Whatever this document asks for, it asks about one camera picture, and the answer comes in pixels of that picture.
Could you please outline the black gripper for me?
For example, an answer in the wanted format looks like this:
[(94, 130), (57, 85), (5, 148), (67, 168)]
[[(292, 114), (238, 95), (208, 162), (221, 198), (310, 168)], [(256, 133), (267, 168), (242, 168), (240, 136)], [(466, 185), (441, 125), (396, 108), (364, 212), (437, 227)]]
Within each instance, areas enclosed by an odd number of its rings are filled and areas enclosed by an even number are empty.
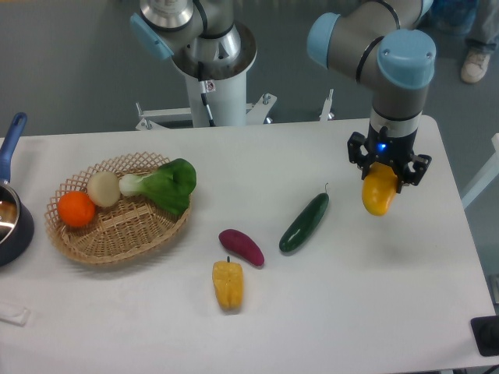
[(432, 157), (426, 154), (414, 154), (413, 144), (416, 133), (407, 136), (390, 137), (386, 130), (375, 130), (369, 126), (367, 138), (359, 132), (354, 132), (347, 141), (349, 162), (355, 164), (361, 171), (364, 180), (370, 170), (370, 164), (378, 162), (395, 165), (397, 175), (397, 194), (405, 186), (417, 186), (428, 170)]

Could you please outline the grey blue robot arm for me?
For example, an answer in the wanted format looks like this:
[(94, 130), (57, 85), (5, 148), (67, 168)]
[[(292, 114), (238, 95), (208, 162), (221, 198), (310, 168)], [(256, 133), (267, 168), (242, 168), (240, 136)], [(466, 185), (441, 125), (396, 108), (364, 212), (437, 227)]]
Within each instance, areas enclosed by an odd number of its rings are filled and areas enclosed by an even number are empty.
[[(392, 169), (398, 187), (418, 185), (431, 159), (413, 144), (436, 47), (416, 29), (428, 1), (368, 1), (349, 16), (325, 13), (306, 40), (318, 65), (373, 91), (369, 131), (354, 133), (349, 161), (368, 175)], [(184, 75), (196, 127), (239, 126), (246, 117), (246, 74), (256, 56), (252, 33), (234, 17), (230, 1), (142, 1), (129, 21), (144, 49), (172, 60)]]

